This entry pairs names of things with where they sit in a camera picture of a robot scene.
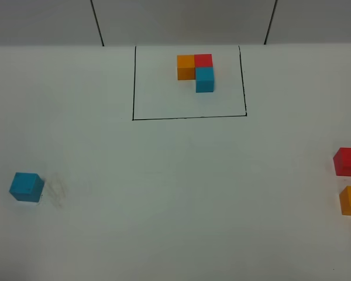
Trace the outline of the orange template cube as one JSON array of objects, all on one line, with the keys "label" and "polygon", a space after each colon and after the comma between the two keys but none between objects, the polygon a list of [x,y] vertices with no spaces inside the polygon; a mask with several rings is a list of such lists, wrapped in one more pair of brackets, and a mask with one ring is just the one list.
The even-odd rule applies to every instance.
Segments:
[{"label": "orange template cube", "polygon": [[194,55],[177,56],[177,80],[195,80]]}]

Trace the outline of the blue template cube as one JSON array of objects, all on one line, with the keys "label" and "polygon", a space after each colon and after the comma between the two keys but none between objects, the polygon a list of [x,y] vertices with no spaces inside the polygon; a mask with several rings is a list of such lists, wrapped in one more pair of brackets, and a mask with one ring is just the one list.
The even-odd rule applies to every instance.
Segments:
[{"label": "blue template cube", "polygon": [[197,67],[195,69],[196,92],[213,92],[215,77],[213,67]]}]

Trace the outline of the red template cube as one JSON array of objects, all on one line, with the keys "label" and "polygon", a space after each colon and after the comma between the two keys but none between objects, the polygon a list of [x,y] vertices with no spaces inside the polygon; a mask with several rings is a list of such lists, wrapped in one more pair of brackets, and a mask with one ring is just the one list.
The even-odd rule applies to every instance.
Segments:
[{"label": "red template cube", "polygon": [[212,54],[195,54],[194,63],[196,68],[213,67]]}]

